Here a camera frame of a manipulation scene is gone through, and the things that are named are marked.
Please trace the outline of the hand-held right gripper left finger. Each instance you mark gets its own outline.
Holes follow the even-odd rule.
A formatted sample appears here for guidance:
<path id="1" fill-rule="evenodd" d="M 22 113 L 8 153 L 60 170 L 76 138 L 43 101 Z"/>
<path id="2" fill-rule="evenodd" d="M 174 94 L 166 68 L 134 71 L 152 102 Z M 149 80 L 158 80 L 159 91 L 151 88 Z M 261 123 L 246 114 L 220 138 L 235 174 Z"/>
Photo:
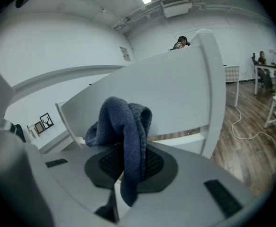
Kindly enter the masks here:
<path id="1" fill-rule="evenodd" d="M 41 154 L 37 146 L 26 144 L 35 182 L 51 211 L 54 226 L 116 226 L 95 213 L 107 204 L 111 191 L 94 186 L 84 170 L 86 161 L 104 150 L 92 147 Z"/>

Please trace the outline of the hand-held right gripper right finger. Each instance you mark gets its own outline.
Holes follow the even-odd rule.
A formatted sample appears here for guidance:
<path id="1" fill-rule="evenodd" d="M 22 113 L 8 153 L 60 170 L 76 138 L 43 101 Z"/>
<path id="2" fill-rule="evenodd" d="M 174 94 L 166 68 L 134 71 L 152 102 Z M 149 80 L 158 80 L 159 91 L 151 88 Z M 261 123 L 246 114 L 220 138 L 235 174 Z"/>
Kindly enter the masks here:
<path id="1" fill-rule="evenodd" d="M 210 159 L 156 142 L 150 145 L 176 159 L 177 176 L 161 192 L 140 194 L 119 221 L 120 227 L 241 227 L 267 200 L 266 195 L 255 197 Z M 226 218 L 204 185 L 209 180 L 218 180 L 242 209 Z"/>

